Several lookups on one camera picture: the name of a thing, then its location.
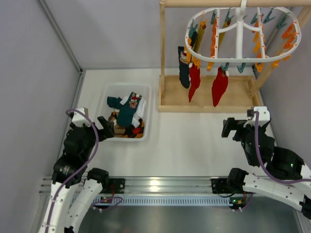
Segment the red sock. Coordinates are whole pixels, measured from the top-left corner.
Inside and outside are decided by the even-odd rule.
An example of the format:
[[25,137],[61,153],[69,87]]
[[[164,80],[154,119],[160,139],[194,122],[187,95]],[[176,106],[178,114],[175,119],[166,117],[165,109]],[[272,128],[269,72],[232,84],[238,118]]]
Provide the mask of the red sock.
[[211,93],[212,93],[212,104],[216,107],[223,94],[226,92],[228,87],[228,72],[223,71],[222,67],[218,68],[218,72],[215,80],[213,81]]
[[200,68],[198,68],[195,63],[189,64],[189,81],[190,81],[190,89],[188,93],[189,102],[191,102],[195,91],[199,88],[201,78],[200,78]]

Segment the dark teal Santa sock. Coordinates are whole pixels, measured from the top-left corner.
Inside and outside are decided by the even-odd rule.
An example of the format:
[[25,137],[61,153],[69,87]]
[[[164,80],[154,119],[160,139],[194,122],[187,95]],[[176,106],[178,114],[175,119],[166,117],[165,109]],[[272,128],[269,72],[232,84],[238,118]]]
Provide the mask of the dark teal Santa sock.
[[178,60],[179,60],[179,80],[182,86],[188,89],[190,87],[189,64],[187,62],[187,54],[184,52],[183,46],[178,46]]

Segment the white oval clip hanger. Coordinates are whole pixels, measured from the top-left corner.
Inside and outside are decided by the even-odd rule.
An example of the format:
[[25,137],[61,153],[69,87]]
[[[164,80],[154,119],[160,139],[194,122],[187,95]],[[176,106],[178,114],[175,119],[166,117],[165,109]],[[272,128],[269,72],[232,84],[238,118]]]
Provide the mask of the white oval clip hanger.
[[[234,7],[236,12],[236,22],[225,27],[219,27],[219,18],[221,16],[221,11],[231,10],[231,7],[219,7],[219,8],[207,8],[197,14],[195,14],[187,25],[187,30],[185,34],[185,47],[184,52],[187,54],[187,62],[188,63],[197,63],[200,61],[206,61],[209,63],[278,63],[279,60],[286,60],[291,56],[291,54],[297,49],[298,45],[301,42],[302,35],[301,29],[298,22],[298,18],[296,15],[285,7],[271,7],[269,13],[275,11],[280,11],[284,13],[282,20],[278,23],[277,28],[280,29],[286,25],[284,22],[288,17],[292,19],[292,23],[289,25],[287,30],[282,35],[283,39],[287,39],[285,45],[283,46],[284,52],[281,52],[272,57],[266,54],[266,45],[265,45],[265,36],[263,33],[264,24],[271,20],[270,14],[267,14],[265,19],[262,19],[261,8],[258,7],[255,16],[253,17],[251,23],[246,23],[244,18],[246,16],[246,1],[243,0],[241,2],[240,7]],[[210,56],[202,56],[199,53],[195,53],[193,48],[190,46],[192,33],[194,31],[198,32],[199,28],[193,27],[193,23],[196,21],[198,17],[203,17],[205,14],[212,12],[212,37],[211,37],[211,47],[210,47]],[[235,57],[223,58],[219,56],[219,48],[221,35],[224,35],[228,31],[234,30],[236,32],[235,39]],[[253,52],[257,54],[255,58],[243,57],[243,39],[244,39],[244,30],[249,30],[254,33],[253,42],[255,43],[255,47]]]

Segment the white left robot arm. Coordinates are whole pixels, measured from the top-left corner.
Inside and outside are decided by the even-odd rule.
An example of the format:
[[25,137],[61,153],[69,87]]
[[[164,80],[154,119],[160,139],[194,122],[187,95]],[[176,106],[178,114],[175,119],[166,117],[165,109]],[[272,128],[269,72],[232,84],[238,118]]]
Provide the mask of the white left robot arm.
[[82,191],[74,198],[87,162],[99,142],[114,136],[113,123],[99,116],[102,129],[94,124],[71,123],[62,156],[53,167],[48,207],[39,228],[41,233],[77,233],[95,197],[109,186],[108,171],[93,168],[87,173]]

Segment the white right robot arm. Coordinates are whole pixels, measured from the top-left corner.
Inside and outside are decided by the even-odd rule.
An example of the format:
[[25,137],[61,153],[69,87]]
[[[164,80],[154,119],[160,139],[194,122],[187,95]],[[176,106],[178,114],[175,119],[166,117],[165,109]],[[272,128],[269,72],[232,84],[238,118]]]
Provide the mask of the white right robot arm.
[[268,179],[240,168],[232,168],[227,184],[246,193],[260,194],[280,201],[311,217],[311,170],[295,152],[275,145],[275,139],[266,134],[269,122],[255,127],[246,120],[233,117],[223,120],[222,137],[234,131],[233,140],[240,142],[250,166],[267,171]]

